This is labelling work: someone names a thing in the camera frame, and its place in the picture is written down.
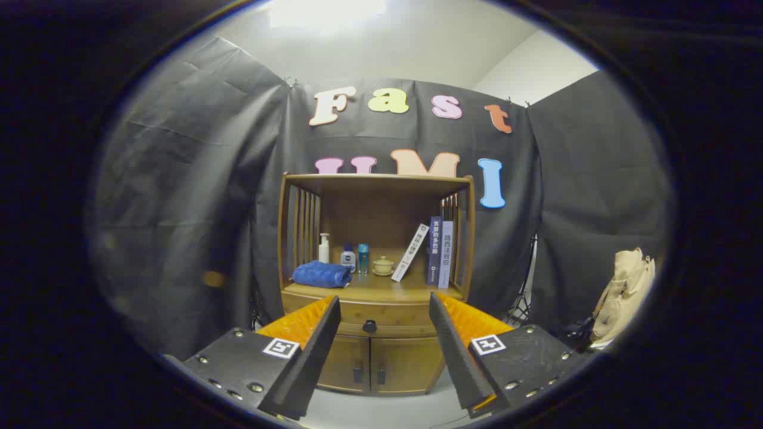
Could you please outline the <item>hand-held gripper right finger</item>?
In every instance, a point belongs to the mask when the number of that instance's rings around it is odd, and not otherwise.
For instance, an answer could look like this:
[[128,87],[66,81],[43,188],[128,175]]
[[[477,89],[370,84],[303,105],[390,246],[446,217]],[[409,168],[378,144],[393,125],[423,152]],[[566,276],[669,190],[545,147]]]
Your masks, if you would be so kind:
[[460,300],[434,291],[429,316],[456,389],[471,417],[523,412],[553,397],[588,363],[535,324],[512,328]]

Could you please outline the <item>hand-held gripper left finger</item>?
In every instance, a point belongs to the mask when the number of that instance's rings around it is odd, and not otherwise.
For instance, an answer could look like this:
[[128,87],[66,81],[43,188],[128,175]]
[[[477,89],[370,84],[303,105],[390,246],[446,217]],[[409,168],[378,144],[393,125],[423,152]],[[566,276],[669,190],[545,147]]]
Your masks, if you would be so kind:
[[182,362],[182,374],[248,414],[306,415],[340,325],[327,296],[258,331],[233,328]]

